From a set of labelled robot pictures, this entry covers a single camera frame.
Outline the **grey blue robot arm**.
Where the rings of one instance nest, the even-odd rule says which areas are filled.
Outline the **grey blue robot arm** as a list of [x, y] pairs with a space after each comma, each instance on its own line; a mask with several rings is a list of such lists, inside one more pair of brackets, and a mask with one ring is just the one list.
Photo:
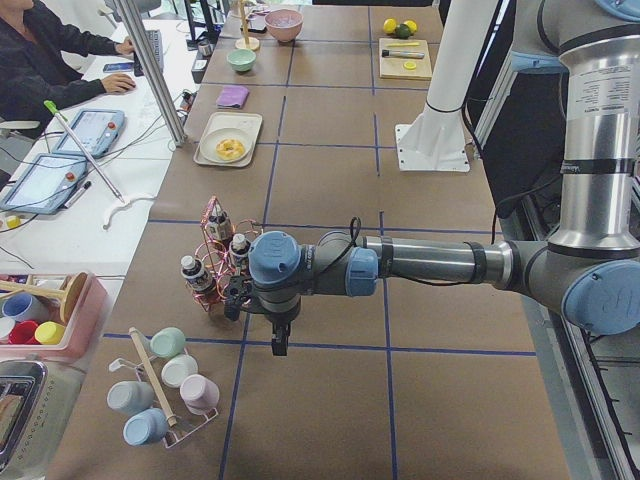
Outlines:
[[249, 273], [229, 286], [225, 313], [265, 316], [271, 346], [287, 352], [305, 295], [368, 296], [380, 279], [489, 283], [515, 291], [600, 335], [639, 322], [639, 243], [629, 210], [639, 127], [639, 5], [635, 1], [531, 1], [516, 11], [514, 66], [566, 71], [568, 98], [560, 222], [546, 241], [473, 242], [331, 232], [314, 245], [260, 235]]

